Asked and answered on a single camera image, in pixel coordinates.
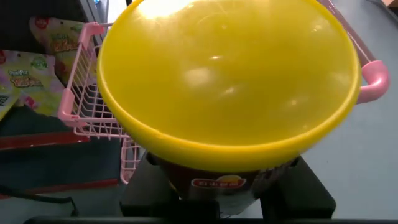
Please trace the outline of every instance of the candy package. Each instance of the candy package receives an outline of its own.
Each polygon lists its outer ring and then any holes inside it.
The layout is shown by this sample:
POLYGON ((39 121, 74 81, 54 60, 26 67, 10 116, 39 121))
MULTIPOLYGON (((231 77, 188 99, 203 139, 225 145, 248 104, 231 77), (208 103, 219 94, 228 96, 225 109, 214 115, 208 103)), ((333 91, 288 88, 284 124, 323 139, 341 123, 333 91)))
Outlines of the candy package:
POLYGON ((63 85, 49 55, 0 50, 0 88, 36 113, 56 116, 63 85))
MULTIPOLYGON (((83 22, 56 18, 32 17, 29 21, 36 40, 45 47, 47 54, 55 56, 55 73, 64 85, 69 80, 83 25, 83 22)), ((95 69, 96 65, 91 65, 91 79, 95 77, 95 69)))

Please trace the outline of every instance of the pink basket handle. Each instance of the pink basket handle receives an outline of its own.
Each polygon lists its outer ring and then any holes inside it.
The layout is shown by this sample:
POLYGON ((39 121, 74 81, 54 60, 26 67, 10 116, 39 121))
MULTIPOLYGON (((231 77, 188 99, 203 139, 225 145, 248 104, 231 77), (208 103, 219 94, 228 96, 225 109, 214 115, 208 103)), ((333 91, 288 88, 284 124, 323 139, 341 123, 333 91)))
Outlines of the pink basket handle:
POLYGON ((361 86, 357 104, 374 101, 384 95, 389 88, 390 75, 387 67, 380 60, 364 65, 362 76, 369 85, 361 86))

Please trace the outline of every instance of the gray floor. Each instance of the gray floor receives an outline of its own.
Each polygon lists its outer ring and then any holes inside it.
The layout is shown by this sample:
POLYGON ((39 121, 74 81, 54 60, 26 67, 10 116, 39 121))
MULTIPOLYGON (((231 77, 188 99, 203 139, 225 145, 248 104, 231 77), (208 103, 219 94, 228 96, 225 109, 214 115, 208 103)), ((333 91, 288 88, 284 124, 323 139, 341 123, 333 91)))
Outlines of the gray floor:
MULTIPOLYGON (((334 0, 337 8, 374 55, 391 71, 392 86, 374 103, 358 105, 349 118, 304 158, 336 199, 335 218, 398 219, 398 26, 373 0, 334 0)), ((82 215, 118 214, 121 189, 64 192, 82 215)), ((0 200, 2 223, 21 223, 34 215, 68 215, 69 205, 19 199, 0 200)), ((261 217, 259 204, 240 217, 261 217)))

